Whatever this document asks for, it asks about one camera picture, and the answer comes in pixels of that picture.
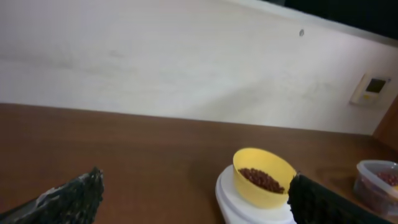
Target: wooden surface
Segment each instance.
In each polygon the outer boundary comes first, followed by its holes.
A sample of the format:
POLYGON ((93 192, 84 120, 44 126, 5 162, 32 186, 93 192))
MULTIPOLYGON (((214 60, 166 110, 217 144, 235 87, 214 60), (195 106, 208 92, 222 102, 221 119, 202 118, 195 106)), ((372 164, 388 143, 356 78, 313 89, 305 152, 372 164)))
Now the wooden surface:
POLYGON ((398 151, 398 97, 391 104, 373 136, 398 151))
POLYGON ((363 159, 397 161, 369 136, 0 105, 0 212, 98 166, 96 223, 223 223, 218 175, 241 147, 260 147, 358 203, 363 159))

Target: yellow bowl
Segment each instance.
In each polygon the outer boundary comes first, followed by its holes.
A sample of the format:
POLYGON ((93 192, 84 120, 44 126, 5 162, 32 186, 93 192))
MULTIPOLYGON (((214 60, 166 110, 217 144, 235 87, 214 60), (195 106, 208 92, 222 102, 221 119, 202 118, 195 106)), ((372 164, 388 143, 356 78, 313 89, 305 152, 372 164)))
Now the yellow bowl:
POLYGON ((279 208, 287 201, 290 182, 296 175, 294 168, 279 156, 262 149, 244 148, 235 153, 234 185, 239 194, 258 208, 279 208), (269 174, 285 188, 283 194, 264 190, 247 180, 238 170, 255 168, 269 174))

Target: wooden table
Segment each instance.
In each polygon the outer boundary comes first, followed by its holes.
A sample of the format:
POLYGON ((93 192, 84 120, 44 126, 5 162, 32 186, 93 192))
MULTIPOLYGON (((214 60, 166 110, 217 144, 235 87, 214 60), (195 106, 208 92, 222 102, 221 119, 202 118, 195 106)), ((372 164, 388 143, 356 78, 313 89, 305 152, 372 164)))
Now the wooden table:
POLYGON ((398 161, 369 136, 5 104, 0 142, 0 212, 98 166, 98 224, 223 223, 215 184, 242 147, 274 152, 356 203, 356 164, 398 161))

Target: device screen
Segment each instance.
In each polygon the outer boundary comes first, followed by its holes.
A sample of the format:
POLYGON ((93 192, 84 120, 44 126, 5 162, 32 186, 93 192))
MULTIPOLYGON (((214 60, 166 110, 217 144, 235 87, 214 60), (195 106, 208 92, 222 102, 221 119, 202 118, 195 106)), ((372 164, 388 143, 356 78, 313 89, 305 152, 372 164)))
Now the device screen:
POLYGON ((379 80, 372 78, 371 82, 369 83, 368 87, 366 88, 366 91, 372 92, 372 93, 380 93, 380 91, 383 89, 383 86, 386 84, 385 80, 379 80))

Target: white wall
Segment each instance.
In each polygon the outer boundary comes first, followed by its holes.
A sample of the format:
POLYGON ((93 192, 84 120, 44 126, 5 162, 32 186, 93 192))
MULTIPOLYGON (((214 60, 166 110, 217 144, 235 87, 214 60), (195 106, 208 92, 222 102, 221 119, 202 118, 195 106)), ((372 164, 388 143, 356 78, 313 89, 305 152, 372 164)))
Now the white wall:
POLYGON ((3 0, 0 59, 0 102, 346 133, 398 93, 397 49, 220 0, 3 0), (395 79, 349 105, 368 70, 395 79))

